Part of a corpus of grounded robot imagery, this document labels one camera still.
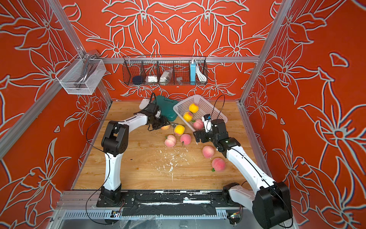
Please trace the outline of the orange peach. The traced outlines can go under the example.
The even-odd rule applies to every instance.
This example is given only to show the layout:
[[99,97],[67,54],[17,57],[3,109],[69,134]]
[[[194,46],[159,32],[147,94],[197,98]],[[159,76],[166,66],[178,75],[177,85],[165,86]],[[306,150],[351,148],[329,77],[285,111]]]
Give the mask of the orange peach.
[[166,125],[166,126],[161,127],[161,129],[162,130],[168,130],[170,127],[171,127],[171,125]]

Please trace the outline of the pink peach with leaf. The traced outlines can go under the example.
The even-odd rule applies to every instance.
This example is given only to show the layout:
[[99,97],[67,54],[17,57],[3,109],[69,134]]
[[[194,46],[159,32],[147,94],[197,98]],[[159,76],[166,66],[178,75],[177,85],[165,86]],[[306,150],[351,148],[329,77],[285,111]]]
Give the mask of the pink peach with leaf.
[[200,119],[196,119],[194,122],[193,122],[193,127],[196,129],[196,130],[200,130],[204,127],[204,123],[202,120]]

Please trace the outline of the yellow peach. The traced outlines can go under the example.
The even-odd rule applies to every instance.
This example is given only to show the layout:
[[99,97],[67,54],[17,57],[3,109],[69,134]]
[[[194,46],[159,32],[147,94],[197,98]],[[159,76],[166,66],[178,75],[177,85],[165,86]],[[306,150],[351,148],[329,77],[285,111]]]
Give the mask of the yellow peach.
[[185,112],[183,118],[186,122],[191,122],[193,119],[193,114],[191,112]]
[[185,133],[185,127],[183,125],[177,125],[175,126],[173,132],[176,136],[181,136]]
[[199,111],[199,106],[195,103],[189,105],[189,111],[193,114],[197,113]]

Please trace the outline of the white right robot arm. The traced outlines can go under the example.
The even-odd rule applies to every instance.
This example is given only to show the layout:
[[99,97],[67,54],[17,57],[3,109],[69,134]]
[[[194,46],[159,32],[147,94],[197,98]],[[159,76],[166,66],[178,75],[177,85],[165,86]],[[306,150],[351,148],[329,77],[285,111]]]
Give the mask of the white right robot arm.
[[293,220],[291,197],[284,182],[276,182],[267,175],[245,152],[240,143],[230,137],[223,119],[212,119],[209,114],[202,117],[204,127],[194,131],[197,143],[211,142],[240,171],[250,185],[246,190],[240,184],[226,186],[229,199],[249,209],[263,229],[283,226]]

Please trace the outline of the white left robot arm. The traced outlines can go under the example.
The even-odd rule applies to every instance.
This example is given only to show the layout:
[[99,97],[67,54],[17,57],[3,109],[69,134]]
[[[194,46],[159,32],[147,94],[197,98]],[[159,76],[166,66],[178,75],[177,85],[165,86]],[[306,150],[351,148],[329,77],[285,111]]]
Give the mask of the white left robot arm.
[[169,121],[162,115],[159,105],[152,102],[126,120],[109,121],[101,143],[106,158],[106,170],[97,207],[116,207],[122,202],[120,170],[122,157],[129,143],[129,133],[145,125],[148,126],[148,131],[154,131],[168,124]]

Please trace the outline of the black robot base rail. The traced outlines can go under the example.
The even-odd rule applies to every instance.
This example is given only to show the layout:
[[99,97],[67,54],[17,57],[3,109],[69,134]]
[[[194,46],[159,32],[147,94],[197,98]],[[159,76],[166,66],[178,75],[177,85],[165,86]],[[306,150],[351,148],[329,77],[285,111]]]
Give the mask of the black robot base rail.
[[111,208],[123,216],[223,217],[238,210],[224,190],[118,190],[101,191],[96,207]]

